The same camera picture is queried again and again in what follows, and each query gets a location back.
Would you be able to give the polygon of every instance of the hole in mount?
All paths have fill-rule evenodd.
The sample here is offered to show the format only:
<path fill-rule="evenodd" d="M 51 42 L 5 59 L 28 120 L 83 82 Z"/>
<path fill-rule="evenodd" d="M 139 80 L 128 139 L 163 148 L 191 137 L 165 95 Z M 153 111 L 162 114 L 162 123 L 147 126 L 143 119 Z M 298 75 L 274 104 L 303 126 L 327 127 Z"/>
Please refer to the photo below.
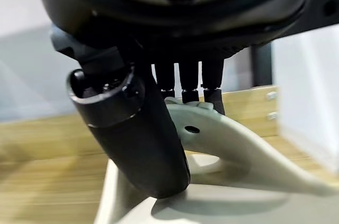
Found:
<path fill-rule="evenodd" d="M 190 133 L 195 133 L 195 134 L 200 132 L 200 130 L 197 127 L 194 127 L 194 126 L 186 126 L 185 130 L 187 130 Z"/>
<path fill-rule="evenodd" d="M 323 12 L 325 16 L 332 16 L 338 11 L 338 5 L 335 0 L 330 0 L 324 4 Z"/>

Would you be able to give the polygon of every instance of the black cylindrical handle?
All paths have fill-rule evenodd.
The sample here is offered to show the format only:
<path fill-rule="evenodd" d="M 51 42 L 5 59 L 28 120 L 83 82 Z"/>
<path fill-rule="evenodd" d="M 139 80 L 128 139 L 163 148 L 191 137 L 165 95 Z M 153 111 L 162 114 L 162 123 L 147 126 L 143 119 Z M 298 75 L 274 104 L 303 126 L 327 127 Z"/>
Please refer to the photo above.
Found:
<path fill-rule="evenodd" d="M 111 96 L 106 93 L 106 98 L 102 93 L 92 94 L 89 98 L 96 98 L 91 102 L 79 97 L 80 85 L 86 84 L 79 82 L 74 73 L 68 89 L 94 137 L 136 188 L 154 198 L 176 195 L 188 186 L 190 173 L 175 125 L 153 78 L 141 79 L 133 73 L 129 76 L 132 80 L 128 85 L 117 87 L 120 90 Z M 116 113 L 112 103 L 119 101 L 124 106 L 122 96 L 127 106 L 132 103 L 132 108 L 123 112 L 120 107 Z M 93 100 L 97 100 L 96 112 L 91 107 Z"/>

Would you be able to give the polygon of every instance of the black plastic housing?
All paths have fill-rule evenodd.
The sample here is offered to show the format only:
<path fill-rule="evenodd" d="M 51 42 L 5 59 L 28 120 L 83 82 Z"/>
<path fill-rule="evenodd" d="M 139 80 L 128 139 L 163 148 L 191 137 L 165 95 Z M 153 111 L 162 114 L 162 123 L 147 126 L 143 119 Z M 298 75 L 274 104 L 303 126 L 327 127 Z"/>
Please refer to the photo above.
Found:
<path fill-rule="evenodd" d="M 308 0 L 215 0 L 160 6 L 134 0 L 43 0 L 53 23 L 80 42 L 107 48 L 115 33 L 132 34 L 150 63 L 225 59 L 281 35 Z"/>
<path fill-rule="evenodd" d="M 70 74 L 69 95 L 127 179 L 158 199 L 184 191 L 190 182 L 185 153 L 153 78 L 131 72 L 116 88 L 86 97 L 88 83 L 81 73 Z"/>

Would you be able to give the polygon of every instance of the wood grain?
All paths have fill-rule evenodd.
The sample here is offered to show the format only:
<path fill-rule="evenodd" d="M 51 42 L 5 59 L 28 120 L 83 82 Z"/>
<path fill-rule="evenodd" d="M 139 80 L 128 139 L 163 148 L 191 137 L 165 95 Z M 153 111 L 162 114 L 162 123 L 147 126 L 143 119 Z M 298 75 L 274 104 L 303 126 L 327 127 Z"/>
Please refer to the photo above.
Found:
<path fill-rule="evenodd" d="M 93 223 L 107 157 L 0 165 L 0 223 Z"/>

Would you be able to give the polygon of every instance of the black bracket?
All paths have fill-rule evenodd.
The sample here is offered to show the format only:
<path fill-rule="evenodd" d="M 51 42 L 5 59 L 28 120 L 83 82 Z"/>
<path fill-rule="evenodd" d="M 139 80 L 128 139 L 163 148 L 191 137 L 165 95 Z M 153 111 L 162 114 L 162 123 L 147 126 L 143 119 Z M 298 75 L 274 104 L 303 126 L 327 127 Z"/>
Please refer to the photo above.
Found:
<path fill-rule="evenodd" d="M 303 16 L 292 28 L 278 38 L 336 24 L 339 24 L 339 0 L 310 0 Z"/>

